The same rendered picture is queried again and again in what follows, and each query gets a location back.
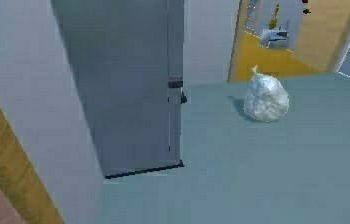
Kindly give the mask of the light wooden room door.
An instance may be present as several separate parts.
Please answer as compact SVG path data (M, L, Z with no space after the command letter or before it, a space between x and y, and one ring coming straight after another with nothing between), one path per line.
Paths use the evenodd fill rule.
M332 71L350 35L350 0L309 0L309 10L292 56L315 71Z

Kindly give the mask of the white tied garbage bag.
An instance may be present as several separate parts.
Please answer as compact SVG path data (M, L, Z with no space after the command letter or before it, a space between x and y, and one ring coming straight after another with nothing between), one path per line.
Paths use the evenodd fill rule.
M289 110L289 95L281 82L270 75L259 73L257 65L247 83L244 97L244 113L261 122L274 122L285 116Z

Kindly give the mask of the grey room door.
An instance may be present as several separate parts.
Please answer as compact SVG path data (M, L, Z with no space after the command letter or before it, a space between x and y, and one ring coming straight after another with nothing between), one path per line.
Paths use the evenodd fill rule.
M50 0L102 174L182 166L185 0Z

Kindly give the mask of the yellow bottle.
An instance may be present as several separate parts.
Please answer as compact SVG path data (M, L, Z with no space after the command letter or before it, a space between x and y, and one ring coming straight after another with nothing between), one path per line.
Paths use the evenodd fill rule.
M277 3L273 9L272 17L271 17L269 24L268 24L268 28L270 30L274 29L277 26L279 7L280 7L280 4Z

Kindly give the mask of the white sink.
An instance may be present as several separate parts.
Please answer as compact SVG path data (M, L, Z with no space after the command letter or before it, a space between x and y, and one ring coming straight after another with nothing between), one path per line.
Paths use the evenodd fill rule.
M284 26L263 29L259 36L259 45L264 48L287 48L289 42L289 21Z

